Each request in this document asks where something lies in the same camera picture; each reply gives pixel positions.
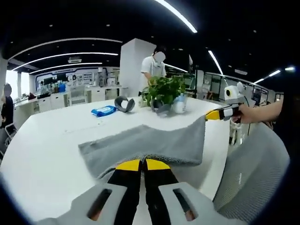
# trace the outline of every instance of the potted plant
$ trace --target potted plant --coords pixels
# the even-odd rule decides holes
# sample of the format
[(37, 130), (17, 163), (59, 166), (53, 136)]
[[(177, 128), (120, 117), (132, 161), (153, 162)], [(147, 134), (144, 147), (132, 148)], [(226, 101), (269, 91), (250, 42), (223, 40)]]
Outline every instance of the potted plant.
[(184, 80), (181, 77), (152, 77), (148, 90), (143, 91), (142, 98), (152, 109), (169, 105), (170, 108), (178, 96), (185, 93)]

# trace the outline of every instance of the desk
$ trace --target desk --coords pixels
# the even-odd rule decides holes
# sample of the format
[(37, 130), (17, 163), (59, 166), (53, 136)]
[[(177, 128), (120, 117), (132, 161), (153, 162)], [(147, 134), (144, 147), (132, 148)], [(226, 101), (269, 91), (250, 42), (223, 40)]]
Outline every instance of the desk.
[[(116, 112), (96, 118), (90, 113), (105, 105), (113, 105), (113, 100), (35, 114), (13, 138), (0, 172), (12, 196), (32, 220), (60, 216), (70, 209), (73, 199), (96, 184), (79, 153), (78, 144), (141, 124), (164, 130), (186, 127), (208, 110), (219, 107), (189, 98), (187, 112), (170, 118), (160, 118), (148, 107), (139, 108), (137, 103), (130, 114)], [(228, 140), (229, 121), (208, 121), (202, 164), (173, 167), (175, 176), (213, 199), (225, 167)], [(133, 224), (151, 224), (144, 194), (141, 184), (140, 204)]]

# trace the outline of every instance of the ceiling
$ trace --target ceiling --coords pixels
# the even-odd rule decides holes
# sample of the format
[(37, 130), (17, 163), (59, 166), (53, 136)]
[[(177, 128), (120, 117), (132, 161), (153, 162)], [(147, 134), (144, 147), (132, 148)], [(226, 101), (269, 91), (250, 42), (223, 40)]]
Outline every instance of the ceiling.
[[(213, 51), (224, 75), (251, 82), (277, 69), (296, 65), (299, 52), (297, 12), (285, 3), (232, 0), (166, 0), (198, 31), (193, 33), (181, 20), (154, 0), (29, 0), (6, 3), (7, 14), (0, 14), (0, 50), (9, 61), (29, 62), (43, 57), (78, 52), (120, 54), (121, 46), (139, 38), (167, 47), (166, 63), (180, 67), (188, 54), (199, 69), (219, 73), (208, 54)], [(72, 40), (43, 45), (65, 38), (106, 38)], [(69, 56), (47, 59), (22, 67), (33, 72), (67, 64)], [(102, 62), (119, 66), (120, 55), (83, 55), (82, 62)], [(235, 69), (247, 71), (239, 75)], [(259, 83), (281, 91), (279, 74)]]

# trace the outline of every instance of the green leaves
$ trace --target green leaves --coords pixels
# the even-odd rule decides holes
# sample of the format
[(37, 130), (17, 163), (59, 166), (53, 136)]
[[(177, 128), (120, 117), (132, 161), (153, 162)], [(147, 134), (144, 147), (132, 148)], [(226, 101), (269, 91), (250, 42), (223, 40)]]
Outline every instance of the green leaves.
[(184, 80), (181, 77), (152, 77), (149, 80), (148, 93), (142, 93), (143, 99), (147, 100), (147, 105), (150, 106), (152, 99), (157, 99), (163, 104), (172, 104), (174, 99), (181, 93), (185, 92)]

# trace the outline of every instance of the gray towel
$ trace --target gray towel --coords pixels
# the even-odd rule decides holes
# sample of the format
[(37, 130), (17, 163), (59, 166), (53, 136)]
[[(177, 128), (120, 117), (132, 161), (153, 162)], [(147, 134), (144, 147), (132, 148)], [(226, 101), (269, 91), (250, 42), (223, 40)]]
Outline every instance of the gray towel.
[(202, 162), (205, 115), (188, 127), (163, 131), (141, 125), (120, 134), (79, 145), (95, 178), (101, 179), (119, 163), (152, 158), (168, 164), (199, 165)]

